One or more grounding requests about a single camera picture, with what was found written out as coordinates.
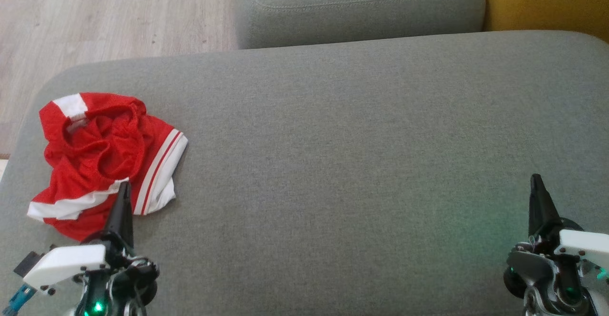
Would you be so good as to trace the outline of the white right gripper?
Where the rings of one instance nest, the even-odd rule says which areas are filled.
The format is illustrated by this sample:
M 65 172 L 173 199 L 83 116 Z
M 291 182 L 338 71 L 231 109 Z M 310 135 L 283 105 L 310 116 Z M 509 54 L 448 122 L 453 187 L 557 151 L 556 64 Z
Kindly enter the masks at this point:
M 559 216 L 540 174 L 530 178 L 528 235 L 537 255 L 574 256 L 598 270 L 609 270 L 609 234 L 584 231 Z

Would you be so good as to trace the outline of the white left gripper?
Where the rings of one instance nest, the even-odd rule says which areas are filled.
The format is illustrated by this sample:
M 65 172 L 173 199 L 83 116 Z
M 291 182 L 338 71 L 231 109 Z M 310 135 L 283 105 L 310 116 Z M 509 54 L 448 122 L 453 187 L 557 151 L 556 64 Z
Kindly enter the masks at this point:
M 22 281 L 31 288 L 42 289 L 81 275 L 111 292 L 111 279 L 123 269 L 128 257 L 134 256 L 133 211 L 131 184 L 119 185 L 115 202 L 103 232 L 94 232 L 80 244 L 51 249 L 29 268 Z

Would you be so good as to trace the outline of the red basketball jersey white sleeves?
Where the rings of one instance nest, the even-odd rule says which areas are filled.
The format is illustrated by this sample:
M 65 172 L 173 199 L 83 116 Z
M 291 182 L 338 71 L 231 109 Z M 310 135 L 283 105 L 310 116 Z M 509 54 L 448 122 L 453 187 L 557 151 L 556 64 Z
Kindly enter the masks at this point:
M 74 93 L 39 111 L 48 141 L 44 157 L 50 184 L 31 202 L 37 220 L 76 220 L 102 205 L 128 181 L 137 216 L 163 209 L 176 198 L 173 174 L 188 140 L 143 101 L 114 93 Z

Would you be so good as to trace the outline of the mustard yellow panel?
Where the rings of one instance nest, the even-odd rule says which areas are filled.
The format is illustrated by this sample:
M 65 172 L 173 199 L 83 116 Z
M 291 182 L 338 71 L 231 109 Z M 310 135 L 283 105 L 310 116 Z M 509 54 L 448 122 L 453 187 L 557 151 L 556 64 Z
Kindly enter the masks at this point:
M 486 0 L 485 30 L 570 30 L 609 43 L 609 0 Z

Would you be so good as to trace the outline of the large grey sofa seat cushion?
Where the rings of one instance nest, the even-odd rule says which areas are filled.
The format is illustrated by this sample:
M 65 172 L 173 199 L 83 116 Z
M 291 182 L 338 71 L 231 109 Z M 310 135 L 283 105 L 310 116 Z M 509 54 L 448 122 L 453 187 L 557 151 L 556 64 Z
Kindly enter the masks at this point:
M 47 185 L 39 110 L 137 97 L 188 139 L 176 199 L 134 220 L 159 265 L 148 316 L 520 316 L 505 260 L 530 176 L 609 234 L 609 44 L 550 30 L 79 65 L 37 94 L 0 182 L 0 313 Z

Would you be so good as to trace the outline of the small grey sofa cushion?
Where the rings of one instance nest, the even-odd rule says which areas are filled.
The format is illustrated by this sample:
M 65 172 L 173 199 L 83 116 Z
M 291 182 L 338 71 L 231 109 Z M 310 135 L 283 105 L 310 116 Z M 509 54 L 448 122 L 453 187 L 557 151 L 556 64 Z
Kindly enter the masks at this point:
M 486 0 L 234 0 L 240 49 L 479 32 Z

